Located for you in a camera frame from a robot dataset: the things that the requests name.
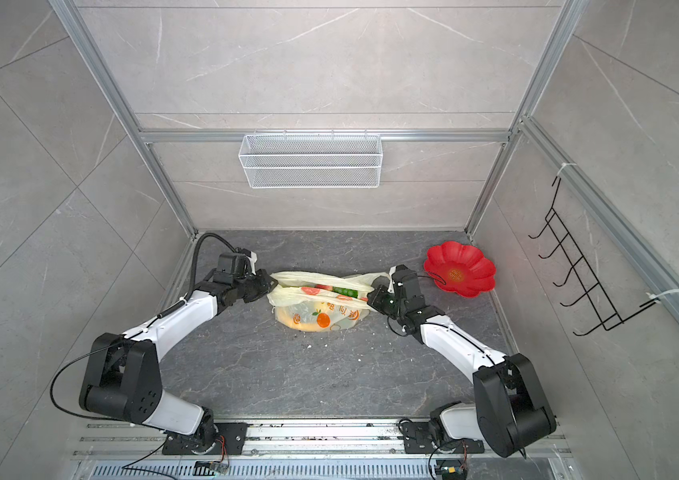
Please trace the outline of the red flower-shaped plastic bowl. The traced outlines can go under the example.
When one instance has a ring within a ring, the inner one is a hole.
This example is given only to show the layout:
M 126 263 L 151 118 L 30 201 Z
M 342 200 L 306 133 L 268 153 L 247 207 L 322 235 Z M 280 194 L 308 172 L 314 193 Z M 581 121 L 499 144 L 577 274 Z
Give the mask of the red flower-shaped plastic bowl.
M 447 241 L 427 250 L 425 273 L 435 285 L 464 298 L 475 298 L 495 289 L 495 264 L 472 245 Z

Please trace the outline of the cream plastic bag fruit print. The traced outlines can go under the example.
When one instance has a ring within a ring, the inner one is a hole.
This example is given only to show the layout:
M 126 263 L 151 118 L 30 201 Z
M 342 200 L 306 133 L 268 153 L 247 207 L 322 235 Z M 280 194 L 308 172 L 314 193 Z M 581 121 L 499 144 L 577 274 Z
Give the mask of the cream plastic bag fruit print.
M 266 298 L 273 308 L 275 319 L 282 325 L 302 332 L 329 332 L 347 330 L 365 319 L 373 308 L 369 306 L 369 295 L 373 282 L 385 272 L 336 277 L 327 274 L 283 271 L 271 277 L 277 286 Z M 303 287 L 322 290 L 319 295 L 307 295 Z M 333 287 L 357 290 L 359 297 L 340 296 Z

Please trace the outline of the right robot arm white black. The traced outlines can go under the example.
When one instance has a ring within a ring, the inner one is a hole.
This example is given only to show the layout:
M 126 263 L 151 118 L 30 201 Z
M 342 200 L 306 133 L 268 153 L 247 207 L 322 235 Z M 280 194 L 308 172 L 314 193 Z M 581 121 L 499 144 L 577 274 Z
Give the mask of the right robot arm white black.
M 451 362 L 473 386 L 473 403 L 431 412 L 429 435 L 437 446 L 481 441 L 507 458 L 555 433 L 557 418 L 535 366 L 523 354 L 505 354 L 463 331 L 441 308 L 429 305 L 419 276 L 399 265 L 373 280 L 367 304 Z

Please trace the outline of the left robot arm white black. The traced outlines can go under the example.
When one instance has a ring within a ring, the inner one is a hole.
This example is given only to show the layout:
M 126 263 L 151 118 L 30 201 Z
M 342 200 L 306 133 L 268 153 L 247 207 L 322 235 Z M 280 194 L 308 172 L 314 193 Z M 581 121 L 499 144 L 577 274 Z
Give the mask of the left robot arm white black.
M 263 269 L 243 276 L 217 273 L 209 281 L 159 314 L 121 334 L 95 339 L 87 359 L 79 406 L 91 413 L 148 426 L 185 437 L 214 436 L 213 414 L 164 387 L 163 357 L 197 327 L 235 302 L 251 303 L 267 296 L 277 281 Z

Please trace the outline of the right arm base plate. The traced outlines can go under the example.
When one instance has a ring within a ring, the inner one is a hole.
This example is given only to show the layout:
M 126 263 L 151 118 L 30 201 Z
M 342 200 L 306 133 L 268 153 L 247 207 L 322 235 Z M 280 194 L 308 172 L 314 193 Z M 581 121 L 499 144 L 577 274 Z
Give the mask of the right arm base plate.
M 431 454 L 435 452 L 485 453 L 485 444 L 478 439 L 453 439 L 435 420 L 427 422 L 403 418 L 397 421 L 397 430 L 403 438 L 406 454 Z

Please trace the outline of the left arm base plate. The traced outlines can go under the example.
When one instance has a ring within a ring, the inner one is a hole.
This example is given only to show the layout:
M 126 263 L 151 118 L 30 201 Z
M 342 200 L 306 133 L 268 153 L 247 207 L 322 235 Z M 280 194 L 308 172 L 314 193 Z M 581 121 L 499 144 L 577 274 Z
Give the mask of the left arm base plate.
M 163 455 L 240 455 L 246 440 L 248 424 L 244 422 L 205 423 L 192 435 L 169 432 Z

